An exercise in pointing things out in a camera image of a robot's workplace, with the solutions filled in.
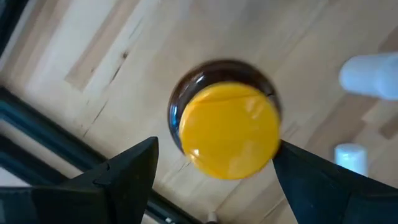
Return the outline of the brown bottle with yellow lid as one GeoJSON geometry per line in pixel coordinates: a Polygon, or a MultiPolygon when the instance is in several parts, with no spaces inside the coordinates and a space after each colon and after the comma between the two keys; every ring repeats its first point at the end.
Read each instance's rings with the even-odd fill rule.
{"type": "Polygon", "coordinates": [[[174,143],[197,169],[216,179],[245,179],[276,155],[282,105],[263,71],[241,60],[214,59],[178,81],[167,122],[174,143]]]}

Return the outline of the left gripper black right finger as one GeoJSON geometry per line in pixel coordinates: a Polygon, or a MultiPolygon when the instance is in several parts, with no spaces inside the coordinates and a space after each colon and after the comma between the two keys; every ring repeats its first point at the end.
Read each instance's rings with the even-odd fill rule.
{"type": "Polygon", "coordinates": [[[398,224],[398,189],[282,141],[273,165],[298,224],[398,224]]]}

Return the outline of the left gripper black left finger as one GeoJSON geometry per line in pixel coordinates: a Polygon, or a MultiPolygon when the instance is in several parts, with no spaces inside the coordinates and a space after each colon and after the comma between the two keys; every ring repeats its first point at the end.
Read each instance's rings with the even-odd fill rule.
{"type": "Polygon", "coordinates": [[[0,224],[140,224],[158,156],[152,136],[60,185],[0,187],[0,224]]]}

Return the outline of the black aluminium table frame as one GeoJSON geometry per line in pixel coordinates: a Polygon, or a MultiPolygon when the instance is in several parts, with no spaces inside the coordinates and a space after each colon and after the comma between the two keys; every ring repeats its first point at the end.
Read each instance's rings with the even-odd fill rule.
{"type": "MultiPolygon", "coordinates": [[[[0,120],[82,173],[109,160],[67,126],[85,125],[80,111],[96,104],[85,88],[103,72],[112,41],[140,0],[38,0],[19,56],[0,68],[0,120]]],[[[70,179],[0,133],[0,166],[27,182],[55,186],[70,179]]],[[[203,224],[153,189],[143,217],[161,224],[203,224]]]]}

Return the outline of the white melatonin pill bottle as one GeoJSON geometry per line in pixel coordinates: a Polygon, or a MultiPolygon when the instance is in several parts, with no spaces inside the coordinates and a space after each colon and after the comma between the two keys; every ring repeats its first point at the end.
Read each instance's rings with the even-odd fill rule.
{"type": "Polygon", "coordinates": [[[340,70],[339,82],[353,94],[398,101],[398,52],[350,58],[340,70]]]}

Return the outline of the small white pill bottle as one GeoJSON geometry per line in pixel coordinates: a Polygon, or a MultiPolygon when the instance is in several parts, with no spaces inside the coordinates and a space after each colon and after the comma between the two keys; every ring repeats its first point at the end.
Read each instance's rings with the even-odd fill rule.
{"type": "Polygon", "coordinates": [[[335,164],[367,177],[368,150],[359,144],[339,144],[335,147],[335,164]]]}

